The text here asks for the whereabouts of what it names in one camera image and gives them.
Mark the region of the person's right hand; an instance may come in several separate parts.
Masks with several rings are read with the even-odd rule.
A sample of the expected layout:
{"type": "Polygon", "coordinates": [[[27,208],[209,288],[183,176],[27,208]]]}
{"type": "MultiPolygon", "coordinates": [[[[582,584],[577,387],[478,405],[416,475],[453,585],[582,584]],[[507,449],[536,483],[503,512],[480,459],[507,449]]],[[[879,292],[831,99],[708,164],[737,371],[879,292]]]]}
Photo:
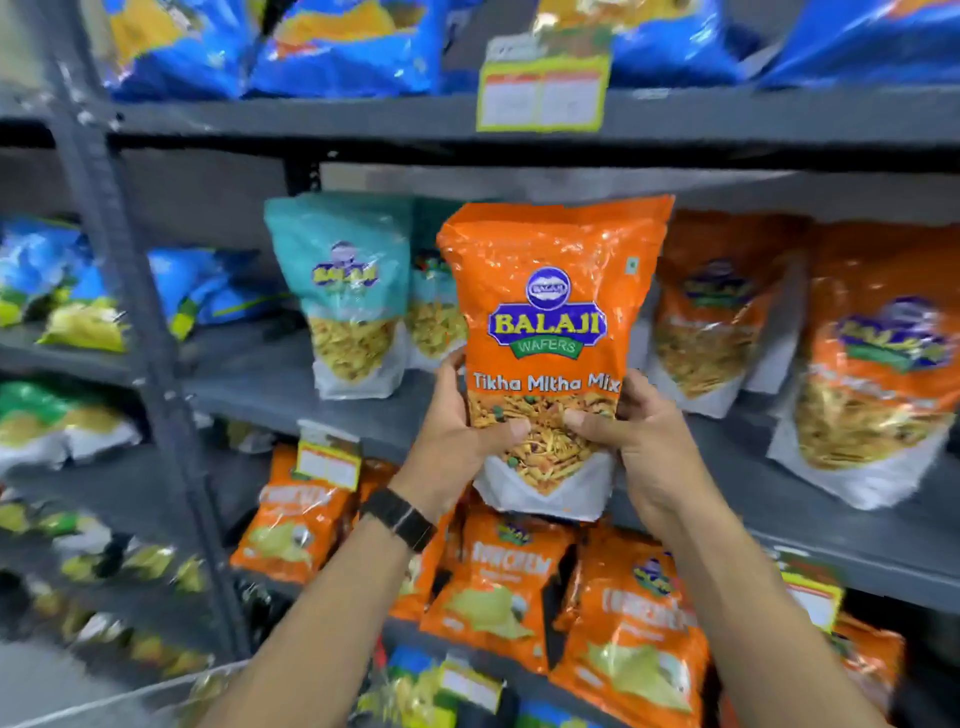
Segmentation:
{"type": "Polygon", "coordinates": [[[614,418],[625,423],[625,444],[610,449],[623,464],[630,503],[657,540],[673,544],[696,517],[726,508],[683,413],[639,370],[627,370],[614,418]]]}

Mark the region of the person's left hand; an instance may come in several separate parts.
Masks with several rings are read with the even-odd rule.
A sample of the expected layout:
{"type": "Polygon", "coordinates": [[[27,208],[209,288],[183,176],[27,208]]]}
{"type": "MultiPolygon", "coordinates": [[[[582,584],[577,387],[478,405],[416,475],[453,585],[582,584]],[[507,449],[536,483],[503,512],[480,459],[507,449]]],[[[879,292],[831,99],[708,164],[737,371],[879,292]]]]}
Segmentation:
{"type": "Polygon", "coordinates": [[[459,390],[466,349],[455,349],[436,370],[433,394],[421,428],[389,489],[437,525],[460,499],[485,459],[469,454],[469,409],[459,390]]]}

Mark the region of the orange snack mix packet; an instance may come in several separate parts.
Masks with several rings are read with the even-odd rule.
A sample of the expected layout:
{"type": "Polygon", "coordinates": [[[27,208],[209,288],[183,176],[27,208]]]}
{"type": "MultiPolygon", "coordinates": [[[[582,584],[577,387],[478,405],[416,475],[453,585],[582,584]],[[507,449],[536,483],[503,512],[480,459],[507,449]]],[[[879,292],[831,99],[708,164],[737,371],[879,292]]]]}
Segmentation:
{"type": "Polygon", "coordinates": [[[467,326],[470,424],[530,425],[474,480],[488,506],[583,523],[602,516],[615,456],[572,433],[564,414],[616,415],[631,330],[674,205],[671,195],[579,206],[471,202],[443,224],[437,246],[467,326]]]}
{"type": "Polygon", "coordinates": [[[820,224],[766,451],[862,511],[910,498],[960,412],[960,223],[820,224]]]}
{"type": "Polygon", "coordinates": [[[811,221],[682,211],[656,268],[645,372],[681,410],[724,419],[741,393],[773,396],[797,354],[811,221]]]}

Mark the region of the person's right forearm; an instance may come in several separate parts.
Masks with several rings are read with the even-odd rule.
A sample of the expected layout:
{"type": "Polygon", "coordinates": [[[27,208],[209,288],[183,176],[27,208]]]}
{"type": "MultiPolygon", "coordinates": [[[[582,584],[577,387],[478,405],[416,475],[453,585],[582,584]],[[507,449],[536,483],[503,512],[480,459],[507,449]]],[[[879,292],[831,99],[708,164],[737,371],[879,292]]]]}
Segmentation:
{"type": "Polygon", "coordinates": [[[740,728],[887,727],[722,499],[637,508],[673,554],[740,728]]]}

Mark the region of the person's left forearm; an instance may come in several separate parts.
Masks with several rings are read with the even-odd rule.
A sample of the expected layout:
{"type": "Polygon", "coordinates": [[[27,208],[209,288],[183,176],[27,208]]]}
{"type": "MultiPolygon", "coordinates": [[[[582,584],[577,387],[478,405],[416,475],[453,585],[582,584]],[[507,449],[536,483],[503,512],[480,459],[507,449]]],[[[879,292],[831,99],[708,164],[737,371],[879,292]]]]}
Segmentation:
{"type": "Polygon", "coordinates": [[[418,544],[363,516],[197,728],[345,728],[418,544]]]}

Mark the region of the black wristwatch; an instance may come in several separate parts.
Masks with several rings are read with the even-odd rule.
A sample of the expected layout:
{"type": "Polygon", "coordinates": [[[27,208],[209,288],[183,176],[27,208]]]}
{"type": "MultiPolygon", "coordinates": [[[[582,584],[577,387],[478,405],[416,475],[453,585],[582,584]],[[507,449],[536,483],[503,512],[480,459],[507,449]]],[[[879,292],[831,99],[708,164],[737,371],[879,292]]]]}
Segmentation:
{"type": "Polygon", "coordinates": [[[414,554],[422,554],[437,534],[437,525],[391,489],[372,491],[359,510],[400,538],[414,554]]]}

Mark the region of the teal snack packet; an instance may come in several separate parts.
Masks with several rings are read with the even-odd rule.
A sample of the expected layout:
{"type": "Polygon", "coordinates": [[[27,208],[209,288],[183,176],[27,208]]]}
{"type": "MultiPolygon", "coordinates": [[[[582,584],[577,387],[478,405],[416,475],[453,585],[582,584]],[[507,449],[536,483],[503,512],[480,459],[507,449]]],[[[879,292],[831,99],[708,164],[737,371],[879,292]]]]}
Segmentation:
{"type": "Polygon", "coordinates": [[[307,192],[265,201],[274,255],[309,331],[324,401],[389,398],[407,366],[414,200],[307,192]]]}
{"type": "Polygon", "coordinates": [[[461,312],[450,264],[437,247],[447,220],[462,207],[460,200],[417,197],[411,233],[411,268],[406,311],[410,347],[407,369],[434,372],[466,343],[467,322],[461,312]]]}

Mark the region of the orange chips packet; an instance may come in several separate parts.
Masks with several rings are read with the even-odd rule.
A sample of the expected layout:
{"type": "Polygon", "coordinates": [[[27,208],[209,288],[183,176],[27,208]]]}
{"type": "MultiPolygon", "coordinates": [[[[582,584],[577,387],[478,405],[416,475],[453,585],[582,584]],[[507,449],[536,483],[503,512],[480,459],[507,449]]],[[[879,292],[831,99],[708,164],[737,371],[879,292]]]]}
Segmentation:
{"type": "Polygon", "coordinates": [[[545,592],[559,583],[576,530],[537,516],[470,509],[462,559],[421,619],[437,638],[549,672],[545,592]]]}
{"type": "Polygon", "coordinates": [[[599,525],[578,550],[548,678],[630,728],[702,728],[711,662],[671,553],[599,525]]]}
{"type": "Polygon", "coordinates": [[[847,675],[889,720],[905,667],[904,636],[840,612],[830,639],[847,675]]]}
{"type": "MultiPolygon", "coordinates": [[[[396,464],[380,458],[363,458],[357,486],[358,507],[351,522],[353,527],[357,526],[366,501],[374,492],[385,488],[398,469],[396,464]]],[[[417,624],[423,619],[433,600],[434,584],[446,557],[454,515],[455,508],[445,513],[438,522],[436,534],[423,551],[411,557],[397,599],[390,607],[390,617],[417,624]]]]}
{"type": "Polygon", "coordinates": [[[229,564],[304,586],[346,537],[356,511],[356,493],[298,473],[296,461],[294,445],[274,447],[269,479],[229,564]]]}

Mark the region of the yellow-edged shelf price label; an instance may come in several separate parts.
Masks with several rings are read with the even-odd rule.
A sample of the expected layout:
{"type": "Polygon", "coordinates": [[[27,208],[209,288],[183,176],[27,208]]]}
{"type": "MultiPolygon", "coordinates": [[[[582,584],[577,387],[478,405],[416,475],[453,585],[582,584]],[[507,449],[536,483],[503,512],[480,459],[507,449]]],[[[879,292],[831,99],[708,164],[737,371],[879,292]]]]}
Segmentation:
{"type": "Polygon", "coordinates": [[[479,133],[595,133],[612,68],[607,27],[498,35],[479,72],[479,133]]]}
{"type": "Polygon", "coordinates": [[[836,569],[796,549],[780,550],[775,561],[790,596],[808,614],[813,625],[831,634],[846,597],[846,588],[836,569]]]}
{"type": "Polygon", "coordinates": [[[363,460],[360,438],[313,419],[300,418],[296,424],[294,471],[307,480],[355,492],[363,460]]]}
{"type": "Polygon", "coordinates": [[[439,665],[438,692],[496,715],[506,682],[480,672],[468,662],[445,658],[439,665]]]}

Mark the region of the blue and yellow snack packet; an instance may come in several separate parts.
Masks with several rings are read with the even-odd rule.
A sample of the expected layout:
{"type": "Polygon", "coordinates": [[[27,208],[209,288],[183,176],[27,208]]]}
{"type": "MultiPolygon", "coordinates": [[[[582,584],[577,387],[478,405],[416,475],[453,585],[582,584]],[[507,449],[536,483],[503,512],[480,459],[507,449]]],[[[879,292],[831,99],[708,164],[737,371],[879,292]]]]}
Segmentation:
{"type": "Polygon", "coordinates": [[[84,248],[78,224],[12,216],[0,219],[0,329],[18,326],[62,285],[84,248]]]}
{"type": "MultiPolygon", "coordinates": [[[[154,248],[147,253],[162,316],[179,342],[198,327],[257,319],[284,307],[289,293],[250,272],[258,252],[154,248]]],[[[110,354],[126,352],[129,317],[109,292],[99,267],[76,263],[54,290],[36,343],[110,354]]]]}
{"type": "Polygon", "coordinates": [[[368,675],[348,728],[456,728],[453,698],[441,696],[442,662],[397,645],[368,675]]]}

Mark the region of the grey metal shelf rack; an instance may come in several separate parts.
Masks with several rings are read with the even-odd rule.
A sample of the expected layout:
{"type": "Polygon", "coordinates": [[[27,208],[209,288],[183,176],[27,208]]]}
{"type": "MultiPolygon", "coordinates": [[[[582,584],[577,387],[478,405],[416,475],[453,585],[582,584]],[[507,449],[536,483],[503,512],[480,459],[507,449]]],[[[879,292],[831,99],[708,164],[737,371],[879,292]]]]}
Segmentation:
{"type": "Polygon", "coordinates": [[[38,322],[0,329],[0,374],[60,374],[138,395],[149,443],[79,467],[86,507],[122,532],[202,553],[210,591],[107,586],[116,610],[176,645],[226,662],[253,645],[225,539],[253,506],[255,476],[216,453],[190,408],[290,430],[298,418],[358,426],[399,455],[426,405],[412,372],[383,404],[322,404],[308,394],[306,333],[292,316],[229,323],[186,345],[162,332],[147,249],[162,234],[205,233],[221,248],[266,243],[258,212],[279,193],[323,184],[324,164],[385,166],[375,181],[464,197],[467,183],[510,199],[586,202],[675,192],[734,212],[796,211],[928,226],[960,223],[960,85],[754,90],[614,90],[598,132],[519,135],[474,129],[475,93],[384,100],[114,103],[98,84],[92,0],[3,0],[0,55],[24,46],[51,87],[0,82],[0,203],[54,200],[90,223],[96,259],[134,306],[133,353],[40,345],[38,322]]]}

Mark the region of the blue chips packet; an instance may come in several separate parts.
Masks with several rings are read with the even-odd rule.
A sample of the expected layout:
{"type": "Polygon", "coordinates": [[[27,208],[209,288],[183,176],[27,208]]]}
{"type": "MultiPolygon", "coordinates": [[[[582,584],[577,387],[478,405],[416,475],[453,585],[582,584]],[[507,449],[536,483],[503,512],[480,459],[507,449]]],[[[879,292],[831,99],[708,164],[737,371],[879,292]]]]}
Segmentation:
{"type": "Polygon", "coordinates": [[[240,99],[266,0],[100,0],[104,89],[123,102],[240,99]]]}
{"type": "Polygon", "coordinates": [[[611,32],[613,87],[734,87],[747,81],[729,43],[724,0],[537,0],[536,32],[595,27],[611,32]]]}
{"type": "Polygon", "coordinates": [[[757,84],[960,86],[960,0],[808,0],[757,84]]]}
{"type": "Polygon", "coordinates": [[[449,0],[294,0],[263,42],[246,97],[434,95],[449,6],[449,0]]]}

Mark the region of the rows of yellow-green small packets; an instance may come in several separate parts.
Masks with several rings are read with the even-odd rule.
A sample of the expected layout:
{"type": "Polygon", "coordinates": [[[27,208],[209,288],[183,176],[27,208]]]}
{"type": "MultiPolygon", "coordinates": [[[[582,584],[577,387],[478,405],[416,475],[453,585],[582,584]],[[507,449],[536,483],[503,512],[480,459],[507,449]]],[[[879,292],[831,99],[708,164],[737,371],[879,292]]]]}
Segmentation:
{"type": "Polygon", "coordinates": [[[84,511],[0,488],[0,573],[68,645],[115,643],[167,676],[215,664],[222,649],[202,558],[139,540],[84,511]]]}

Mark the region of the green and white snack packet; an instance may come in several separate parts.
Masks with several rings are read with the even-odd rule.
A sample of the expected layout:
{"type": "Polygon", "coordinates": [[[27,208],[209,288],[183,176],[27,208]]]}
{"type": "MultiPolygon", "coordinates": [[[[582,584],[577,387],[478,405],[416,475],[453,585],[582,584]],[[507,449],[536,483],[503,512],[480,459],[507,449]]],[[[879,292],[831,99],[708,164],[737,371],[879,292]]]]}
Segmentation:
{"type": "Polygon", "coordinates": [[[0,479],[16,468],[58,470],[142,442],[135,419],[101,389],[60,378],[0,381],[0,479]]]}

